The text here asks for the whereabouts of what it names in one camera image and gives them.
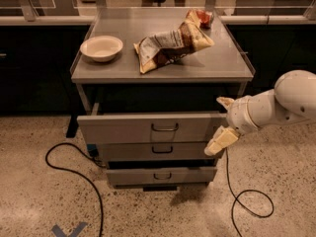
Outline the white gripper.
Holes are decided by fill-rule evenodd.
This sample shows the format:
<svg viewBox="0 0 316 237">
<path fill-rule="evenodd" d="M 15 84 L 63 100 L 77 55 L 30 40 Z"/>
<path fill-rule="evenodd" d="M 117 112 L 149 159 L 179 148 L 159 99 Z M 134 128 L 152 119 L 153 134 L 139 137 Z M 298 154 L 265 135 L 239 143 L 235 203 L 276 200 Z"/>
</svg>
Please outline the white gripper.
<svg viewBox="0 0 316 237">
<path fill-rule="evenodd" d="M 222 149 L 235 143 L 240 134 L 255 132 L 259 127 L 253 122 L 249 114 L 250 96 L 239 99 L 218 97 L 216 101 L 227 110 L 228 127 L 220 126 L 204 148 L 204 153 L 214 156 Z"/>
</svg>

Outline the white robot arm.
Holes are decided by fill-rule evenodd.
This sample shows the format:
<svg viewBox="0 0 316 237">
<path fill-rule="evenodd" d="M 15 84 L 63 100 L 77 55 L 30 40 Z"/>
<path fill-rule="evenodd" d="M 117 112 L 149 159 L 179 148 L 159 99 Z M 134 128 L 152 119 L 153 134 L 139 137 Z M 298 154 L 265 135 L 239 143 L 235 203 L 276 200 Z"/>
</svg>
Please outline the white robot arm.
<svg viewBox="0 0 316 237">
<path fill-rule="evenodd" d="M 272 89 L 239 99 L 218 97 L 227 113 L 227 127 L 220 126 L 204 153 L 214 156 L 242 135 L 268 125 L 290 125 L 316 120 L 316 75 L 292 70 L 281 75 Z"/>
</svg>

